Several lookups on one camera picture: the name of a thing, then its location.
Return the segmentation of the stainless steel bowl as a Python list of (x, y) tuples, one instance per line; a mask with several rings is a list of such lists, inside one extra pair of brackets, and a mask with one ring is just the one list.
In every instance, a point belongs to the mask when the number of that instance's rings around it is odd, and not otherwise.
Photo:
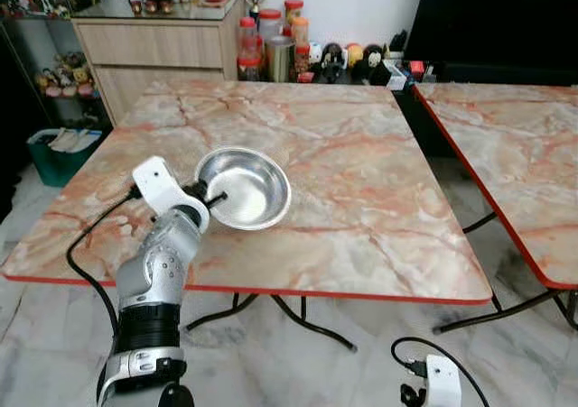
[(256, 150), (226, 146), (210, 151), (199, 160), (194, 177), (207, 182), (208, 193), (228, 193), (227, 200), (208, 208), (211, 217), (228, 228), (271, 228), (292, 205), (292, 184), (284, 169)]

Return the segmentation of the marble top folding table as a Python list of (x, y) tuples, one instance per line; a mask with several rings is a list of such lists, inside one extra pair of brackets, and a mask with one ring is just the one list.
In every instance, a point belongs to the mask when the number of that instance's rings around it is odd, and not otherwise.
[(545, 288), (434, 331), (512, 317), (549, 300), (577, 325), (578, 87), (417, 84), (414, 93)]
[(187, 291), (483, 305), (492, 289), (384, 87), (158, 81), (0, 263), (12, 281), (104, 286), (139, 247), (153, 211), (119, 205), (131, 171), (161, 156), (180, 181), (215, 148), (264, 153), (292, 184), (285, 217), (264, 231), (213, 223)]

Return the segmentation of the green plastic bin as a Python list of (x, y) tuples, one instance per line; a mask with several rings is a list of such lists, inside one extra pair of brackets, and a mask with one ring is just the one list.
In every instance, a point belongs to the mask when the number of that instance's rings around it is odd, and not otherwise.
[(42, 129), (26, 139), (34, 167), (46, 187), (63, 188), (105, 139), (96, 129)]

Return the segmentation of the red lid plastic jar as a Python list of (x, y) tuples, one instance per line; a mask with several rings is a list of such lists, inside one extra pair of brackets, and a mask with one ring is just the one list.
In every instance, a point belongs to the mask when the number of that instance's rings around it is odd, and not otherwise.
[(256, 20), (261, 39), (280, 36), (284, 31), (284, 14), (276, 8), (263, 8), (257, 12)]
[(239, 20), (237, 41), (237, 77), (242, 81), (259, 81), (261, 39), (252, 16)]

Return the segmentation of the steel canister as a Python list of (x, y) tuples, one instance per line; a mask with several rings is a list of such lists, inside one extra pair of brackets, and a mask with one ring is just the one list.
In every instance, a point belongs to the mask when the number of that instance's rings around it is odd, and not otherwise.
[(273, 84), (289, 84), (294, 71), (294, 40), (278, 35), (265, 40), (266, 76)]

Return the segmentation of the wooden drawer cabinet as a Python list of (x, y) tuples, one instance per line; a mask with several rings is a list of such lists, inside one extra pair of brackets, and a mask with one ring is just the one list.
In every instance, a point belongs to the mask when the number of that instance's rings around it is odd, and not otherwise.
[(176, 5), (170, 14), (133, 14), (128, 0), (105, 0), (71, 17), (112, 124), (153, 82), (235, 80), (243, 0), (220, 7)]

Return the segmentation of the orange snack jar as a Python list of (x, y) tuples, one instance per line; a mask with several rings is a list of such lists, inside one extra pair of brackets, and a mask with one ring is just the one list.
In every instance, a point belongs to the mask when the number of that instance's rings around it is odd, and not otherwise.
[(294, 40), (294, 73), (300, 74), (306, 72), (310, 64), (309, 20), (305, 16), (295, 16), (290, 27)]

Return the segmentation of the black white toy figurine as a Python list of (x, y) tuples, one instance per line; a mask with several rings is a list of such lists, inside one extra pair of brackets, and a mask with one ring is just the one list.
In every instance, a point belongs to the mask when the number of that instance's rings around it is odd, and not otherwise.
[(346, 56), (344, 49), (338, 43), (331, 42), (322, 49), (321, 74), (326, 84), (334, 84), (339, 80), (344, 68), (346, 68)]

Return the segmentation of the glass display shelf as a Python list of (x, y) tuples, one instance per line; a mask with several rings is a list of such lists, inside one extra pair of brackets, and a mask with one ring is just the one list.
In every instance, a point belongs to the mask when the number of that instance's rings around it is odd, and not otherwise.
[(71, 17), (100, 0), (0, 0), (0, 50), (12, 53), (33, 110), (49, 127), (110, 130)]

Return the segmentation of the small white box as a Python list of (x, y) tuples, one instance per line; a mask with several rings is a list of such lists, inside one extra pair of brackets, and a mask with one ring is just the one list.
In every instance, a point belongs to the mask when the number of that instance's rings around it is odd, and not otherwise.
[(387, 81), (384, 82), (384, 86), (387, 89), (392, 90), (392, 92), (401, 92), (408, 85), (407, 73), (398, 69), (392, 61), (384, 61), (383, 68), (387, 70), (388, 77)]

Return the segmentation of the black television screen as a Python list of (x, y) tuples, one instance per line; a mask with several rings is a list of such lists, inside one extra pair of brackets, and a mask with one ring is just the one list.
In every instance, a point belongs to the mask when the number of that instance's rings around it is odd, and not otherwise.
[(564, 69), (577, 64), (575, 0), (418, 0), (417, 60)]

